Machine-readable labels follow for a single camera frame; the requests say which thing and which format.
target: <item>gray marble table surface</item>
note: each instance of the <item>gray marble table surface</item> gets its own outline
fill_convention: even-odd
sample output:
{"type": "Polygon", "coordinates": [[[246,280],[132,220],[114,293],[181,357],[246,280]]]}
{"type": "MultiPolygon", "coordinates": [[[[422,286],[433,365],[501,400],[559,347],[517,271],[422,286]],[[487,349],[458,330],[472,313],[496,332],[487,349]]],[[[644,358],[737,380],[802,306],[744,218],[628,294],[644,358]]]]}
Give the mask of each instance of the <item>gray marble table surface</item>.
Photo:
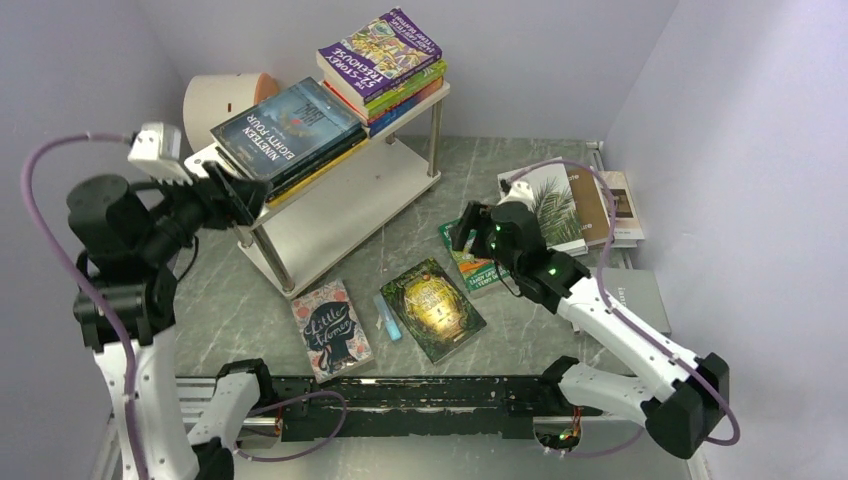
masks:
{"type": "MultiPolygon", "coordinates": [[[[401,137],[424,155],[426,137],[401,137]]],[[[540,374],[561,355],[615,373],[626,367],[586,334],[529,300],[514,298],[502,287],[472,303],[488,326],[455,355],[434,366],[401,326],[404,337],[392,342],[376,326],[372,297],[381,285],[428,257],[458,284],[459,272],[439,237],[438,226],[459,217],[469,200],[494,202],[498,173],[562,155],[585,161],[585,142],[504,138],[443,137],[441,180],[333,267],[317,285],[344,280],[375,360],[351,375],[492,375],[540,374]]],[[[380,192],[363,192],[380,201],[380,192]]],[[[180,283],[175,301],[176,373],[212,376],[221,365],[261,357],[275,375],[311,375],[306,347],[289,302],[236,246],[232,232],[202,231],[200,254],[180,283]]],[[[183,252],[175,270],[191,257],[183,252]]],[[[579,257],[597,264],[597,253],[579,257]]],[[[624,268],[620,252],[611,267],[624,268]]]]}

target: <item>book with palm leaf cover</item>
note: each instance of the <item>book with palm leaf cover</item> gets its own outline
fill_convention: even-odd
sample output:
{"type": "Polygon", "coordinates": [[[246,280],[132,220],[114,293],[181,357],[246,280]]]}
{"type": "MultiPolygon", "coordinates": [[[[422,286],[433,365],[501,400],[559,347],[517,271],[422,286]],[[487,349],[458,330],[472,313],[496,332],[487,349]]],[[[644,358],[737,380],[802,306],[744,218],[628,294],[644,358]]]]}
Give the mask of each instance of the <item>book with palm leaf cover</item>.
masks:
{"type": "MultiPolygon", "coordinates": [[[[526,167],[498,174],[498,184],[501,180],[508,181],[524,168],[526,167]]],[[[539,227],[548,247],[569,255],[586,253],[586,241],[583,239],[580,218],[577,216],[577,207],[565,166],[545,165],[530,170],[513,181],[517,180],[529,183],[533,190],[533,211],[539,220],[539,227]]],[[[501,198],[506,195],[502,190],[500,194],[501,198]]]]}

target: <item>metal shelf leg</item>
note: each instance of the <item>metal shelf leg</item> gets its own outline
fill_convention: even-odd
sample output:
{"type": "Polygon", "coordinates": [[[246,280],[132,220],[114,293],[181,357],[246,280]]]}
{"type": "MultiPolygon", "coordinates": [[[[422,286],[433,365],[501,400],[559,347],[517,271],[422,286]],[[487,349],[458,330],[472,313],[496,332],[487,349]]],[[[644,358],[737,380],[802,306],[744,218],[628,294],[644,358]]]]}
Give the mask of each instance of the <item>metal shelf leg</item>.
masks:
{"type": "Polygon", "coordinates": [[[265,257],[265,261],[268,262],[268,266],[271,267],[271,271],[274,272],[274,276],[277,277],[277,281],[280,282],[283,291],[291,292],[294,290],[294,280],[289,275],[288,270],[286,270],[286,266],[283,265],[277,249],[274,248],[274,244],[271,242],[271,237],[265,231],[265,226],[260,225],[254,228],[250,231],[250,236],[253,237],[253,241],[256,242],[256,246],[262,252],[262,256],[265,257]]]}
{"type": "Polygon", "coordinates": [[[433,110],[430,112],[430,148],[427,154],[427,161],[430,162],[427,167],[427,175],[435,177],[439,171],[439,137],[442,131],[442,100],[439,100],[433,105],[433,110]]]}

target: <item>white wall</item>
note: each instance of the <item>white wall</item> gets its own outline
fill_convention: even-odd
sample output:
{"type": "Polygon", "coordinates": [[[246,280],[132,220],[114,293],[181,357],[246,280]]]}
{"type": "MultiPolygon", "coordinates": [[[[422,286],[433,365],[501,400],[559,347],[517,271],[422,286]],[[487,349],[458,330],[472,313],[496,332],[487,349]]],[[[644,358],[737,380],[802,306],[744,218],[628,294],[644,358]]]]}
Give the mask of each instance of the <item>white wall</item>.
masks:
{"type": "MultiPolygon", "coordinates": [[[[59,135],[179,122],[182,82],[132,0],[4,0],[0,65],[0,471],[9,479],[88,478],[109,398],[71,314],[73,281],[24,210],[21,166],[59,135]]],[[[120,146],[65,148],[36,168],[36,200],[74,256],[65,196],[110,171],[139,177],[120,146]]]]}
{"type": "Polygon", "coordinates": [[[742,441],[706,449],[716,479],[848,471],[846,19],[683,0],[607,137],[675,335],[731,365],[742,441]]]}
{"type": "MultiPolygon", "coordinates": [[[[315,50],[397,0],[139,0],[183,80],[268,71],[320,78],[315,50]]],[[[677,0],[402,4],[449,62],[448,135],[601,139],[677,0]]],[[[405,130],[424,133],[420,118],[405,130]]]]}

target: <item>book cover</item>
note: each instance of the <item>book cover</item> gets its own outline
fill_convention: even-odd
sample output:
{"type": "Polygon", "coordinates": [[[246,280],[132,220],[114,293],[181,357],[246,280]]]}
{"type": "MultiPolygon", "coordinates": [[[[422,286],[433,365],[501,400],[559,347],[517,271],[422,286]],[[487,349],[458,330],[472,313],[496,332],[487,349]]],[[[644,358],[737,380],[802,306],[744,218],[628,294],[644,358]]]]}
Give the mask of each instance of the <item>book cover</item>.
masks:
{"type": "MultiPolygon", "coordinates": [[[[642,232],[639,216],[636,215],[636,205],[633,203],[630,187],[627,186],[627,176],[624,172],[616,171],[603,171],[600,174],[607,182],[607,186],[612,191],[613,201],[615,201],[616,241],[644,240],[645,233],[642,232]]],[[[600,183],[597,183],[597,187],[599,190],[601,189],[600,183]]]]}
{"type": "Polygon", "coordinates": [[[212,136],[246,176],[276,184],[361,128],[356,115],[307,78],[216,126],[212,136]]]}
{"type": "Polygon", "coordinates": [[[341,280],[295,299],[291,307],[318,383],[374,358],[341,280]]]}
{"type": "Polygon", "coordinates": [[[580,230],[586,246],[603,245],[609,235],[609,218],[595,177],[579,168],[568,171],[568,183],[574,195],[580,230]]]}
{"type": "Polygon", "coordinates": [[[434,258],[383,285],[380,293],[434,364],[486,326],[434,258]]]}
{"type": "Polygon", "coordinates": [[[385,130],[386,127],[390,126],[392,122],[406,114],[406,112],[412,110],[416,105],[420,104],[424,100],[427,100],[427,97],[442,88],[444,81],[445,80],[442,77],[437,78],[436,81],[427,85],[412,97],[407,98],[397,107],[381,115],[374,121],[374,123],[368,126],[368,136],[373,137],[374,135],[377,135],[381,131],[385,130]]]}
{"type": "Polygon", "coordinates": [[[353,95],[345,95],[348,100],[358,98],[366,104],[438,61],[442,49],[400,8],[393,8],[319,49],[317,56],[325,74],[344,83],[333,82],[335,87],[350,87],[353,95]]]}
{"type": "MultiPolygon", "coordinates": [[[[498,175],[498,184],[524,168],[498,175]]],[[[539,220],[548,247],[569,255],[586,253],[586,241],[580,230],[580,219],[574,203],[568,172],[562,164],[545,165],[529,171],[515,181],[525,181],[533,190],[533,212],[539,220]]],[[[501,198],[506,194],[501,191],[501,198]]]]}
{"type": "MultiPolygon", "coordinates": [[[[475,294],[487,290],[488,287],[499,285],[500,280],[498,279],[498,273],[495,270],[494,262],[486,259],[478,259],[474,255],[468,253],[468,249],[471,248],[471,243],[474,241],[474,235],[476,232],[472,231],[471,235],[468,236],[468,242],[465,244],[463,251],[457,252],[451,248],[450,232],[457,222],[459,222],[459,220],[454,220],[439,226],[439,234],[441,234],[445,248],[448,249],[451,258],[453,258],[454,263],[459,269],[459,274],[462,275],[462,280],[465,282],[465,288],[468,290],[468,294],[471,297],[475,297],[475,294]]],[[[504,281],[509,279],[508,271],[503,268],[501,268],[500,271],[501,278],[503,278],[504,281]]]]}

